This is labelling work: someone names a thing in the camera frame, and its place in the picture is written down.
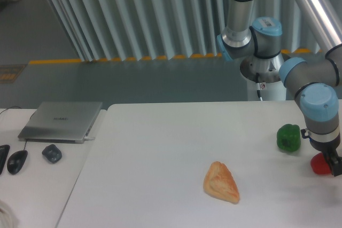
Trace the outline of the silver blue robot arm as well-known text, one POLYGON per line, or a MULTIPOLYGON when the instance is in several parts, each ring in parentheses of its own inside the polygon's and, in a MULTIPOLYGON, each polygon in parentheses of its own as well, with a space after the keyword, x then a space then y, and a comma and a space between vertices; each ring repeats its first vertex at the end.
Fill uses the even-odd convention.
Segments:
POLYGON ((229 0, 227 25, 217 36, 221 54, 228 61, 243 58, 240 72, 257 90, 263 83, 283 83, 304 116, 302 137, 322 153, 331 174, 339 176, 341 132, 335 87, 341 85, 341 21, 329 0, 295 0, 325 58, 317 64, 296 57, 283 60, 282 26, 271 17, 251 20, 254 1, 229 0))

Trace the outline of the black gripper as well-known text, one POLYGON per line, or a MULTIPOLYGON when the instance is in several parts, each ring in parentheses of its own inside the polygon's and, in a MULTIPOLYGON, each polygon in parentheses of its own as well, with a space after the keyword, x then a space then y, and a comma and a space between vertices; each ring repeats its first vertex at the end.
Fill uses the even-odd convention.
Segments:
POLYGON ((301 129, 300 132, 303 139, 308 138, 310 144, 316 150, 323 153, 331 174, 335 177, 341 175, 341 157, 337 154, 337 147, 340 144, 339 128, 326 134, 317 134, 310 131, 308 128, 301 129))

